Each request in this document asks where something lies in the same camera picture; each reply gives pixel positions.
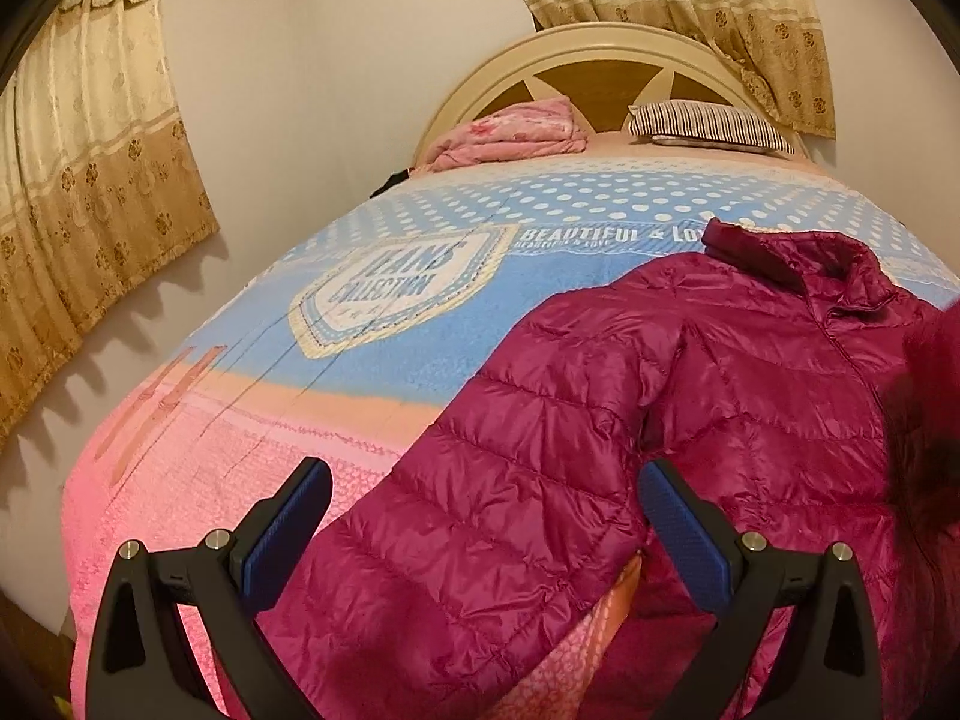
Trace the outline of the magenta quilted puffer jacket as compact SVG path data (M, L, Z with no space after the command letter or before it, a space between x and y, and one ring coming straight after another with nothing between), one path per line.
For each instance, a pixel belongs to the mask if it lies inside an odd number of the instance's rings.
M475 718L640 582L584 718L651 717L704 644L641 518L658 458L786 550L853 548L882 712L958 645L958 314L864 244L711 221L698 254L558 294L309 544L260 625L327 718Z

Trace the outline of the blue and pink bedspread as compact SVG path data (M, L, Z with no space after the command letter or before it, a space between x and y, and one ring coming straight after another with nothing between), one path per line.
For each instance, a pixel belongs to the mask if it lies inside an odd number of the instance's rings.
M916 296L957 298L903 224L807 161L607 133L579 154L413 177L281 257L94 433L62 514L73 694L126 539L197 543L309 455L331 465L346 511L532 307L697 250L713 218L843 232Z

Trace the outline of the beige curtain left window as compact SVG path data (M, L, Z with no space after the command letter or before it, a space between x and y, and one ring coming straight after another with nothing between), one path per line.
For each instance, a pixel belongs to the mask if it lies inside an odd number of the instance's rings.
M116 302L217 234L161 0L60 0L2 93L2 431Z

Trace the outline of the striped pillow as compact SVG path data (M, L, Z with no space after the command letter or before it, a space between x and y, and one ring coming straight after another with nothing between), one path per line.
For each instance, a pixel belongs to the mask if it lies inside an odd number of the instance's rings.
M748 153L793 153L794 147L765 117L724 104L665 99L628 108L628 130L638 140L693 143Z

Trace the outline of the folded pink floral blanket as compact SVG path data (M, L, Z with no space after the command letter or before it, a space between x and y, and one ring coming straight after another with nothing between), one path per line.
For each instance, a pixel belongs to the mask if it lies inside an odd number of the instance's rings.
M517 103L460 124L436 138L415 161L415 171L446 172L477 164L509 163L583 153L587 133L565 96Z

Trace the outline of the cream wooden headboard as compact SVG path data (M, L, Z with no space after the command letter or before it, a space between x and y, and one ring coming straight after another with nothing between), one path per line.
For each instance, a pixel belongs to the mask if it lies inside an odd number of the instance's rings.
M630 23L579 23L524 37L483 60L439 106L415 156L464 122L555 96L569 99L589 133L625 130L630 106L664 99L761 110L740 78L693 39Z

